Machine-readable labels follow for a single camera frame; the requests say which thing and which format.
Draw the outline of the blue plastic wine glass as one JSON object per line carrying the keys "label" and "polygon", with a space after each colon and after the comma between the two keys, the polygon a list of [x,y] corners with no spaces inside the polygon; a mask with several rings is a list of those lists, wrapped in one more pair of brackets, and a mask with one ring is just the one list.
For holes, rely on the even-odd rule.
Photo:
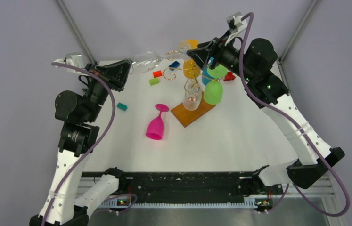
{"label": "blue plastic wine glass", "polygon": [[209,62],[208,62],[208,65],[207,67],[205,67],[203,70],[202,70],[202,75],[201,75],[201,81],[203,83],[204,86],[206,86],[210,81],[214,80],[214,77],[210,76],[210,74],[208,73],[207,69],[208,69],[208,66],[210,65],[210,63],[213,61],[213,58],[211,57],[209,59]]}

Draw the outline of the yellow plastic wine glass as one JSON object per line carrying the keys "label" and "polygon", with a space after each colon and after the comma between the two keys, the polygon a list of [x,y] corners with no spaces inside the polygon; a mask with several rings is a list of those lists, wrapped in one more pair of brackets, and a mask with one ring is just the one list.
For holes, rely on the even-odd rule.
{"label": "yellow plastic wine glass", "polygon": [[183,74],[187,79],[196,79],[200,73],[200,67],[187,55],[187,50],[196,49],[199,42],[196,39],[188,39],[179,44],[179,51],[184,59]]}

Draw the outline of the green plastic wine glass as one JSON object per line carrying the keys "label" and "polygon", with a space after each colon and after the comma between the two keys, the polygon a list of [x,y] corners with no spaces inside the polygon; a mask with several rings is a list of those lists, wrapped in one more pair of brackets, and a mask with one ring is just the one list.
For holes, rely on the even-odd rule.
{"label": "green plastic wine glass", "polygon": [[210,76],[214,77],[214,80],[210,81],[204,90],[204,101],[211,105],[217,105],[222,101],[223,97],[223,86],[220,79],[223,78],[228,70],[226,67],[222,67],[222,70],[207,70]]}

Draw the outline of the clear tall wine glass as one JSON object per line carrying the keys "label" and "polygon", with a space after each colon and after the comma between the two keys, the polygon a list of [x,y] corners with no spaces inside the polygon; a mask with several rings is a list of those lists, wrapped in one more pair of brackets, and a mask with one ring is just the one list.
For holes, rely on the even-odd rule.
{"label": "clear tall wine glass", "polygon": [[132,65],[131,74],[146,73],[158,67],[163,60],[174,61],[177,59],[189,60],[190,57],[182,51],[171,50],[164,55],[153,51],[134,54],[127,58]]}

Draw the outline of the clear glass tumbler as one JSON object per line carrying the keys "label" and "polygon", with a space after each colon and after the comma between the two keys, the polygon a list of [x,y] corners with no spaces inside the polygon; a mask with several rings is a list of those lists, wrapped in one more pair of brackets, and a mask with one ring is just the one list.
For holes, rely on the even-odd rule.
{"label": "clear glass tumbler", "polygon": [[185,95],[183,99],[183,106],[188,111],[196,110],[202,99],[202,88],[196,82],[188,83],[185,86]]}

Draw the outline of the gold wire glass rack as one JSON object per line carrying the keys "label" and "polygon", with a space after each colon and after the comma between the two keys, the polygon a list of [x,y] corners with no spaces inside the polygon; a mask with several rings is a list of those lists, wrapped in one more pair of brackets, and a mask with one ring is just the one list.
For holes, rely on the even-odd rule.
{"label": "gold wire glass rack", "polygon": [[[182,71],[182,73],[183,73],[183,66],[179,67],[173,71],[171,71],[169,69],[169,67],[165,68],[163,70],[164,78],[168,81],[172,81],[172,80],[176,79],[176,77],[177,77],[177,74],[175,72],[176,70]],[[186,78],[186,81],[183,85],[184,90],[185,90],[185,86],[191,82],[196,82],[201,86],[201,84],[198,82],[198,77],[194,80]],[[207,102],[204,101],[204,89],[202,86],[201,86],[201,88],[202,88],[202,99],[201,99],[199,107],[196,110],[194,110],[194,111],[186,110],[182,104],[183,101],[182,101],[182,103],[180,103],[179,105],[177,105],[176,107],[171,109],[171,113],[175,116],[175,118],[178,120],[178,122],[180,122],[180,124],[183,127],[189,126],[190,124],[195,122],[197,119],[199,119],[200,117],[205,115],[207,112],[209,112],[210,110],[212,110],[216,106],[216,105],[208,104]]]}

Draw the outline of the pink plastic wine glass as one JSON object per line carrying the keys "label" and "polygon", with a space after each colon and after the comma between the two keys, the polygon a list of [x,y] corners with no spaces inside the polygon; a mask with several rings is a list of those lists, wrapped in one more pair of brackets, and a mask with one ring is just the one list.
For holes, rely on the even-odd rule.
{"label": "pink plastic wine glass", "polygon": [[168,112],[169,107],[165,104],[156,104],[155,108],[159,114],[149,123],[145,135],[152,140],[161,140],[164,134],[164,121],[161,115]]}

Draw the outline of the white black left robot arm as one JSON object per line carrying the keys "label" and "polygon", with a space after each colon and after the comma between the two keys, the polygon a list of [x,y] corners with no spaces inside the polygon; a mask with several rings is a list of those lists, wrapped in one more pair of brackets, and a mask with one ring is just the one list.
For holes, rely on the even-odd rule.
{"label": "white black left robot arm", "polygon": [[55,118],[62,121],[55,175],[48,197],[39,212],[31,217],[32,226],[85,226],[94,211],[113,193],[127,189],[124,172],[117,168],[106,170],[100,180],[87,192],[77,196],[79,182],[87,160],[94,148],[107,134],[94,125],[105,101],[115,106],[114,91],[122,91],[128,79],[131,61],[125,59],[99,66],[88,64],[79,68],[68,58],[52,63],[65,67],[87,79],[84,94],[63,91],[55,99]]}

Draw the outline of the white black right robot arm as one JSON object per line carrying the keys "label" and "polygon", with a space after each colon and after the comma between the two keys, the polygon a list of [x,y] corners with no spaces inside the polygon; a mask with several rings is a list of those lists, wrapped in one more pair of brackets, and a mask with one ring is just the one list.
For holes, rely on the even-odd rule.
{"label": "white black right robot arm", "polygon": [[308,189],[344,158],[342,148],[330,146],[318,135],[297,108],[289,89],[271,71],[278,56],[267,39],[254,39],[241,55],[233,44],[214,38],[188,50],[187,55],[201,68],[215,63],[245,80],[249,98],[275,122],[293,147],[296,160],[257,171],[259,177],[252,181],[256,193],[265,194],[272,185],[282,183]]}

